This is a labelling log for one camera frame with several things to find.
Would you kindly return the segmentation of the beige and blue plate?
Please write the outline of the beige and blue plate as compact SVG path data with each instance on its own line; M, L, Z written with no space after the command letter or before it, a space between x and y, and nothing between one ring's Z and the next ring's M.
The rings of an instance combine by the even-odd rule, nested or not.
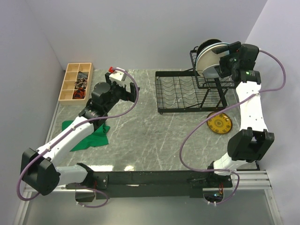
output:
M220 58L229 54L229 51L222 52L220 54L215 54L212 50L227 46L228 43L219 42L205 47L200 51L196 58L195 70L199 76L205 78L218 78L218 72L216 67L219 66Z

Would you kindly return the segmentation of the black ceramic plate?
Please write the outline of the black ceramic plate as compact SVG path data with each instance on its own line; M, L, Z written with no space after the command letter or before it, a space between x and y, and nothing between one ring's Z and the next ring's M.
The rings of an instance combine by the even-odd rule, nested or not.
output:
M204 41L203 43L201 43L198 46L196 55L198 56L204 48L206 48L212 44L216 44L216 43L220 43L220 42L221 42L221 40L219 40L219 39L208 39L208 40Z

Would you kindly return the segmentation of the watermelon pattern white plate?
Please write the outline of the watermelon pattern white plate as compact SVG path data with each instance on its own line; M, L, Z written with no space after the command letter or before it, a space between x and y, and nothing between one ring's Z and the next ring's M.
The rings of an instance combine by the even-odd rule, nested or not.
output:
M219 57L221 57L222 54L225 54L225 52L216 54L213 52L213 50L227 45L228 43L225 42L217 42L213 44L208 44L203 48L199 47L197 50L197 57L195 63L204 62L205 59L208 59L209 62L212 62L214 59L217 59L217 63L218 63Z

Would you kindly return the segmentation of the pale blue scalloped plate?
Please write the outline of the pale blue scalloped plate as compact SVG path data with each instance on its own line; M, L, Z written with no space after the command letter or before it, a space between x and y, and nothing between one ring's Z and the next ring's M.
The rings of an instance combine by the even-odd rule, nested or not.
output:
M220 76L218 74L218 69L219 69L219 64L214 64L205 68L202 74L206 79L219 78Z

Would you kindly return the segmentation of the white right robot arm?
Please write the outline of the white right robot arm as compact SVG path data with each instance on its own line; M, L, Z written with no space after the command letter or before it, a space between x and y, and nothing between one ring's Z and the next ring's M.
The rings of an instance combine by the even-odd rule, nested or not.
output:
M230 76L236 85L240 103L240 130L228 142L227 152L213 163L214 171L206 175L206 183L216 187L222 176L230 175L238 167L261 160L275 140L268 131L261 104L261 76L254 70L259 48L234 42L213 52L222 56L217 72L221 78Z

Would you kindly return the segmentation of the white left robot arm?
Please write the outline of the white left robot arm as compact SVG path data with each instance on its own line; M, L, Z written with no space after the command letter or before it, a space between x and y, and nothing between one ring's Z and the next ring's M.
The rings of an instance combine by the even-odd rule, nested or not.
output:
M126 90L125 79L131 75L121 68L110 68L105 82L95 85L84 109L75 120L50 142L33 150L28 148L22 154L21 172L17 182L17 195L21 181L34 188L41 195L50 194L57 186L78 183L82 188L92 188L95 178L91 168L83 163L59 167L60 161L84 138L98 130L107 119L109 111L120 101L137 104L139 88L135 80Z

